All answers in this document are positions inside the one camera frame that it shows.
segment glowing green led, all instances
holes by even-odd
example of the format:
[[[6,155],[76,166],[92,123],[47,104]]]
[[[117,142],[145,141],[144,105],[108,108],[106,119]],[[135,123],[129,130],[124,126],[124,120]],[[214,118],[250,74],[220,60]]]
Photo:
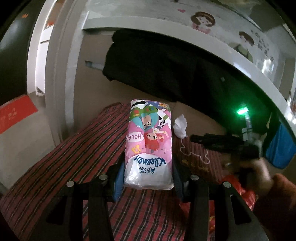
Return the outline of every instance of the glowing green led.
[[[239,109],[238,111],[237,111],[237,113],[239,114],[239,115],[243,115],[243,114],[245,114],[246,112],[248,112],[249,110],[248,110],[248,108],[247,107],[244,107],[244,108],[242,108],[242,109]]]

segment orange sleeve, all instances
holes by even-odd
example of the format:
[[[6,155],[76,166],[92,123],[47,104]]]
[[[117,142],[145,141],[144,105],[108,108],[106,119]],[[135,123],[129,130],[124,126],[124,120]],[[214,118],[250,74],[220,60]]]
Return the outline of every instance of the orange sleeve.
[[[273,180],[270,192],[258,199],[253,212],[275,240],[289,240],[296,227],[296,186],[282,174]]]

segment white cord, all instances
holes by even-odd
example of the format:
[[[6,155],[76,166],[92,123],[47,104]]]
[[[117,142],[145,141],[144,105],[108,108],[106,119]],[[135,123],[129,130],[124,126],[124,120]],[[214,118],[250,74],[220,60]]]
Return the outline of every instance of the white cord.
[[[180,152],[181,152],[183,155],[185,155],[185,156],[190,156],[190,155],[192,154],[192,155],[198,156],[204,164],[210,164],[210,159],[207,157],[207,155],[208,155],[208,150],[207,150],[207,149],[206,149],[206,150],[207,150],[207,153],[205,154],[205,158],[208,159],[208,162],[204,162],[204,160],[202,159],[202,157],[201,157],[200,155],[197,155],[197,154],[195,154],[195,153],[193,153],[193,152],[190,152],[189,154],[185,154],[185,153],[181,150],[181,149],[186,148],[186,147],[184,146],[183,142],[182,142],[182,139],[181,139],[181,144],[182,144],[182,147],[180,147],[179,150],[180,150]]]

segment screw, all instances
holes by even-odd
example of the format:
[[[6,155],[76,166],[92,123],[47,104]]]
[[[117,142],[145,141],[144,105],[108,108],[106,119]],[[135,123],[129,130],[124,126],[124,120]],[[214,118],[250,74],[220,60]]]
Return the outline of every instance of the screw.
[[[224,182],[223,186],[226,187],[226,188],[229,188],[229,187],[231,187],[231,184],[229,182]]]
[[[199,179],[199,177],[197,175],[191,175],[190,179],[193,181],[197,181]]]
[[[74,186],[74,184],[75,184],[75,182],[69,181],[69,182],[67,182],[67,187],[72,187],[72,186]]]
[[[108,178],[107,174],[102,174],[102,175],[99,176],[99,179],[102,180],[102,181],[106,180],[107,178]]]

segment white tissue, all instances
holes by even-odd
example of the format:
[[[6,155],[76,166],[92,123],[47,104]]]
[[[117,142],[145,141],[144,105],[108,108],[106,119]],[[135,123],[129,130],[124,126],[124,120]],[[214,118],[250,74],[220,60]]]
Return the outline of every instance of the white tissue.
[[[175,119],[175,124],[173,126],[175,135],[180,139],[185,138],[187,136],[186,127],[187,127],[187,121],[184,115],[182,114],[177,119]]]

